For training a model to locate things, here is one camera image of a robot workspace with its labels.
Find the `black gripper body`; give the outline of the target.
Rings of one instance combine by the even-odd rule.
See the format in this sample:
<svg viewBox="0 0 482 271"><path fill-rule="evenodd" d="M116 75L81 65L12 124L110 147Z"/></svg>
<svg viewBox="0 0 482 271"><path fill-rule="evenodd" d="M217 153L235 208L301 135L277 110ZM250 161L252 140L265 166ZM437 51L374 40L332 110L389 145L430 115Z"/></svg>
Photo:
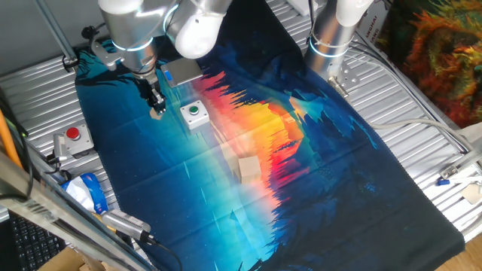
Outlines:
<svg viewBox="0 0 482 271"><path fill-rule="evenodd" d="M150 101L163 101L159 81L147 81L146 99Z"/></svg>

